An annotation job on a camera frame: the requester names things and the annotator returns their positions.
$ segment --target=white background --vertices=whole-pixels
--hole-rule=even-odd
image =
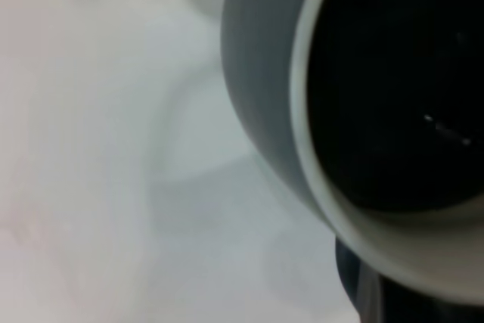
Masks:
[[[0,0],[0,321],[357,321],[257,157],[222,0]]]

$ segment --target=dark liquid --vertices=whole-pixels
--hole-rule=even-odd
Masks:
[[[355,204],[484,190],[484,0],[325,0],[309,65],[321,165]]]

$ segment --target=blurry white object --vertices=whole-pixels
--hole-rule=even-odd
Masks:
[[[0,0],[0,321],[356,321],[196,1]]]

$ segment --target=mug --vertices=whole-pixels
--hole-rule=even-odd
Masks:
[[[371,268],[421,293],[484,304],[484,199],[378,213],[350,203],[315,150],[308,68],[327,0],[225,0],[222,61],[247,134],[274,171]]]

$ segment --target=white mug rim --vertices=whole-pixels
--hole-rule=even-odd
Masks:
[[[470,288],[438,273],[432,276],[425,269],[416,269],[415,263],[409,263],[408,259],[412,256],[405,259],[391,249],[383,249],[380,241],[371,237],[379,232],[378,226],[374,227],[374,219],[355,208],[324,176],[312,143],[306,97],[312,36],[323,2],[305,0],[299,15],[290,62],[290,117],[303,173],[328,225],[344,244],[380,274],[422,293],[455,303],[484,303],[484,286],[482,289],[476,286]]]

